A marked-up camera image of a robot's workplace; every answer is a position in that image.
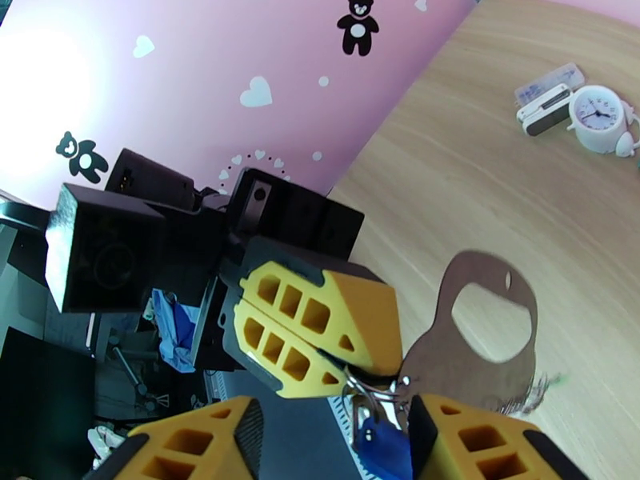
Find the pink wall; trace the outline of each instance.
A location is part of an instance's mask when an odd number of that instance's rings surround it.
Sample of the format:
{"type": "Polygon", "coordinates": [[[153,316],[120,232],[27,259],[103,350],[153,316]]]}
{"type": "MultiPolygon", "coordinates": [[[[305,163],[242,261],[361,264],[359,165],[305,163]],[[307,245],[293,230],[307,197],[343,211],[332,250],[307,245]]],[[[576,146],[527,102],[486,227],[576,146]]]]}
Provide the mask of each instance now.
{"type": "MultiPolygon", "coordinates": [[[[347,54],[351,30],[338,20],[369,1],[193,0],[176,15],[167,0],[15,0],[0,31],[0,86],[12,87],[0,102],[0,188],[50,209],[62,182],[94,184],[56,153],[69,131],[95,141],[111,169],[127,147],[198,188],[231,192],[252,166],[329,191],[476,6],[375,0],[354,21],[378,25],[370,51],[347,54]],[[69,53],[71,72],[51,69],[69,53]]],[[[98,176],[102,188],[108,170],[98,176]]]]}
{"type": "Polygon", "coordinates": [[[547,0],[581,7],[640,27],[640,0],[547,0]]]}

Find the clock face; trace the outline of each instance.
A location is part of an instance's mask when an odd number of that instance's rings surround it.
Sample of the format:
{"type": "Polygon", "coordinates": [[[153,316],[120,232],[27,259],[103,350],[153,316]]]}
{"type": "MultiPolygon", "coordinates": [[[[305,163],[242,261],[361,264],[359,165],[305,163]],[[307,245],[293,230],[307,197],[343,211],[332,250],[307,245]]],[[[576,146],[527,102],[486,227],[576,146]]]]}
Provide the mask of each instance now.
{"type": "Polygon", "coordinates": [[[624,117],[620,101],[606,92],[585,92],[574,104],[576,119],[592,130],[608,130],[624,117]]]}

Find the white dot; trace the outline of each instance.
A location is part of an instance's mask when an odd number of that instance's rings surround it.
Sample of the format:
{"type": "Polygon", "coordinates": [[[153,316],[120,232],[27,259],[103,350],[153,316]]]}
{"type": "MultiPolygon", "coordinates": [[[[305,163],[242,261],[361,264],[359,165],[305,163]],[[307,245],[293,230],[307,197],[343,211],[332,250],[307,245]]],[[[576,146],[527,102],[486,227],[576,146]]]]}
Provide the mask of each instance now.
{"type": "Polygon", "coordinates": [[[88,154],[83,154],[82,156],[80,156],[78,164],[80,164],[80,167],[84,170],[88,170],[93,162],[94,159],[91,156],[89,156],[88,154]]]}

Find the white alarm clock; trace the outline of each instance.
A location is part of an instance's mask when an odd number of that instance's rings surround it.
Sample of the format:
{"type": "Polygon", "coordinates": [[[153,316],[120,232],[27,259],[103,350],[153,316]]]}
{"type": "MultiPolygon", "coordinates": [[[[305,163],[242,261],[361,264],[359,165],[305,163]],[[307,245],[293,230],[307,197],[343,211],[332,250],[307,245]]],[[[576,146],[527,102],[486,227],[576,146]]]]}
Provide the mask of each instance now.
{"type": "Polygon", "coordinates": [[[575,130],[588,150],[628,158],[640,147],[629,132],[630,124],[640,122],[634,109],[605,86],[586,85],[576,90],[569,102],[569,117],[567,130],[575,130]]]}

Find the cardboard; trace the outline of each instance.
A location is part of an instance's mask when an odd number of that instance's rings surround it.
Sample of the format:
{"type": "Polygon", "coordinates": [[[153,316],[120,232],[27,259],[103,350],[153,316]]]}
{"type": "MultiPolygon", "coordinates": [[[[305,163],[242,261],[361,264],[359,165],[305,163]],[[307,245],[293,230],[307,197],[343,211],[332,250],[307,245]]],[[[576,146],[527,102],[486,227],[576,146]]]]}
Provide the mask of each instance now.
{"type": "Polygon", "coordinates": [[[438,394],[492,411],[503,411],[514,402],[525,401],[535,375],[537,329],[534,292],[511,264],[475,250],[456,255],[442,278],[434,324],[412,345],[400,369],[395,391],[400,426],[406,430],[410,400],[416,394],[438,394]],[[507,362],[482,358],[455,324],[455,301],[462,289],[472,283],[529,311],[530,339],[507,362]]]}

